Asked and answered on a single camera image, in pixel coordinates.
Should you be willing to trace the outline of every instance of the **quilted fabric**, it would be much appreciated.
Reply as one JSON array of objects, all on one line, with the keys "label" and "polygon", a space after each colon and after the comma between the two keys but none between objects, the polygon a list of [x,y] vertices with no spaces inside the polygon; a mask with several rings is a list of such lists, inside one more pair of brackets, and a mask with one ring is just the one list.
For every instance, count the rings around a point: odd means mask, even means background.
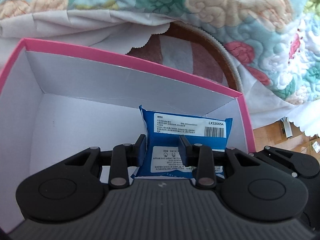
[{"label": "quilted fabric", "polygon": [[299,105],[320,98],[320,0],[0,0],[0,20],[101,8],[198,26],[281,99]]}]

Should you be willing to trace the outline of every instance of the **blue package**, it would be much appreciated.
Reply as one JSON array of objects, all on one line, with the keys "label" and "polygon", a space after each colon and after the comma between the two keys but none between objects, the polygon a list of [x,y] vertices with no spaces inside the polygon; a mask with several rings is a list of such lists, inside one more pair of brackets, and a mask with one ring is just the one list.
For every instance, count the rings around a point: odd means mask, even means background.
[{"label": "blue package", "polygon": [[[136,177],[169,176],[192,178],[194,167],[182,164],[179,150],[179,135],[185,135],[191,144],[201,143],[213,150],[224,151],[231,131],[232,118],[224,121],[190,116],[147,111],[140,106],[147,126],[147,152]],[[223,176],[223,168],[216,166]]]}]

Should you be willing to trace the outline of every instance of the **silver screw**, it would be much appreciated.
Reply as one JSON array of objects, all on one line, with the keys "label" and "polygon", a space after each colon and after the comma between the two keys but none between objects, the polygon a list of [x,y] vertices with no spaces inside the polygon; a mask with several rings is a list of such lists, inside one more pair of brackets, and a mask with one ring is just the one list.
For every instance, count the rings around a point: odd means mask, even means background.
[{"label": "silver screw", "polygon": [[201,184],[202,186],[211,186],[211,185],[214,184],[214,180],[211,179],[211,178],[207,178],[207,177],[200,178],[198,182],[199,182],[199,184]]},{"label": "silver screw", "polygon": [[110,182],[114,186],[123,186],[127,183],[127,181],[124,178],[113,178]]}]

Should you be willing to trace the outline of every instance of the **floral quilt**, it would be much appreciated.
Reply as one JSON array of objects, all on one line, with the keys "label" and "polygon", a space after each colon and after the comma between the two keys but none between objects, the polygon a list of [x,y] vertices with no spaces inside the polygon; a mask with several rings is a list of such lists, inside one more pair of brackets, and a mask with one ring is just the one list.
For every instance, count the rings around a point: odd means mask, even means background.
[{"label": "floral quilt", "polygon": [[65,9],[174,17],[210,33],[281,99],[320,99],[320,0],[0,0],[0,23]]}]

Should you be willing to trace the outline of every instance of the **white sticker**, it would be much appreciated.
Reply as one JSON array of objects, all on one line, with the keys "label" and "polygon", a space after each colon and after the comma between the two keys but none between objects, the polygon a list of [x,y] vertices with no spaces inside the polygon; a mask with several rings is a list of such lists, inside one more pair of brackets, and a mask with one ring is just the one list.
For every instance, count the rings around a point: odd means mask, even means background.
[{"label": "white sticker", "polygon": [[315,143],[312,145],[312,147],[315,149],[316,153],[318,153],[320,151],[320,145],[318,144],[317,141],[315,141]]},{"label": "white sticker", "polygon": [[[182,171],[192,172],[195,167],[185,167],[179,154],[178,147],[154,146],[152,149],[152,159],[150,172]],[[215,166],[216,173],[223,172],[222,166]]]},{"label": "white sticker", "polygon": [[225,121],[159,113],[154,115],[154,132],[227,137]]}]

